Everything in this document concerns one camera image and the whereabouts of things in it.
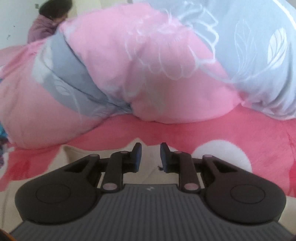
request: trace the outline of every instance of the purple shirt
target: purple shirt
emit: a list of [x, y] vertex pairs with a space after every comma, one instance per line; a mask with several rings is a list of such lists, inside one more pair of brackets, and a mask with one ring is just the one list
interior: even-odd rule
[[57, 24], [55, 24], [52, 20], [39, 15], [29, 30], [28, 43], [54, 35], [57, 27]]

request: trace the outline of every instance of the black hair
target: black hair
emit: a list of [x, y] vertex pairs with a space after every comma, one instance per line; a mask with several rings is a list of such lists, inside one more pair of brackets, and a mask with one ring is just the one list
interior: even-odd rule
[[54, 20], [67, 14], [72, 6], [72, 0], [49, 0], [40, 7], [39, 14]]

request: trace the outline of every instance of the gray fabric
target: gray fabric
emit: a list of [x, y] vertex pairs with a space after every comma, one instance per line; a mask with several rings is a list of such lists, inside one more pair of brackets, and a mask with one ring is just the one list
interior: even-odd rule
[[252, 108], [274, 118], [296, 117], [296, 10], [285, 0], [146, 0], [192, 28]]
[[45, 75], [41, 83], [53, 98], [81, 115], [107, 118], [132, 112], [128, 103], [110, 99], [100, 91], [60, 32], [39, 51], [33, 75], [39, 72]]

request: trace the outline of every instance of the ribbed gray surface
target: ribbed gray surface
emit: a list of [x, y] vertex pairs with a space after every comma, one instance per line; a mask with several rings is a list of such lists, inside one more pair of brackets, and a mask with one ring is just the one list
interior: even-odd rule
[[214, 216], [197, 195], [176, 185], [126, 185], [102, 197], [83, 218], [59, 226], [24, 222], [17, 241], [289, 241], [276, 222], [241, 226]]

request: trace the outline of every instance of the person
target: person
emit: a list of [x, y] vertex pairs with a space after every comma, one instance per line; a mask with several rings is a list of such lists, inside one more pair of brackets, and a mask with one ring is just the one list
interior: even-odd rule
[[28, 43], [52, 36], [60, 23], [66, 20], [73, 6], [72, 0], [49, 0], [39, 9], [39, 16], [33, 22]]

